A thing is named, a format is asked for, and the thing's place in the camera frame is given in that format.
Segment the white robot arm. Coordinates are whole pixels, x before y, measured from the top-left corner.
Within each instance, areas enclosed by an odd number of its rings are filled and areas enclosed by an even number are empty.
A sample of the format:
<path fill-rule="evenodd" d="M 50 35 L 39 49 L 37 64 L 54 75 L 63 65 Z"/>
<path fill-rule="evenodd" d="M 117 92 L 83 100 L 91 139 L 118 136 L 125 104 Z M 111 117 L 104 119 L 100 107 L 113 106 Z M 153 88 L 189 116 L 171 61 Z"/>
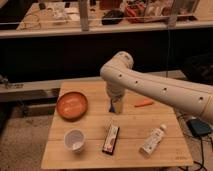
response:
<path fill-rule="evenodd" d="M 100 69 L 113 105 L 119 106 L 129 89 L 213 125 L 213 86 L 137 72 L 133 63 L 129 53 L 120 51 Z"/>

